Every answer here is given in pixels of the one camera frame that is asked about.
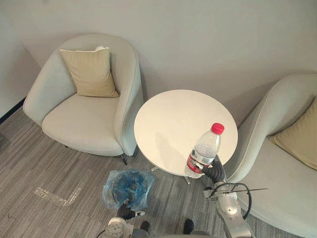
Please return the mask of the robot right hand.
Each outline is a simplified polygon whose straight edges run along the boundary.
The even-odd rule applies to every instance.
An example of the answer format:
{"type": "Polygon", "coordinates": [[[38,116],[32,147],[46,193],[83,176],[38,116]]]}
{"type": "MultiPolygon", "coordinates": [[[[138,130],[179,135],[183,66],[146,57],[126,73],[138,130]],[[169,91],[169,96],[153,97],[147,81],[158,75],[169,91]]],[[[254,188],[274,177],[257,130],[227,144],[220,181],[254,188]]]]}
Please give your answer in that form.
{"type": "Polygon", "coordinates": [[[209,177],[213,183],[226,180],[226,174],[218,155],[216,155],[210,167],[203,166],[198,162],[195,162],[195,167],[198,168],[204,175],[209,177]]]}

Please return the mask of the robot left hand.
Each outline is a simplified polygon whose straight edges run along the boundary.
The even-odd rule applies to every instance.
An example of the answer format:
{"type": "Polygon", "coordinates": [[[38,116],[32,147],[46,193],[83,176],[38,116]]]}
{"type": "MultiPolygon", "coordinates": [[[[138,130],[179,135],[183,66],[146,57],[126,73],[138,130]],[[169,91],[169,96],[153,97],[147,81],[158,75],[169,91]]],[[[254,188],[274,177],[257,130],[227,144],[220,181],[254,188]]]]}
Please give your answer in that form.
{"type": "Polygon", "coordinates": [[[128,207],[129,199],[125,199],[120,205],[116,216],[124,220],[130,220],[135,217],[145,216],[145,211],[133,211],[128,207]]]}

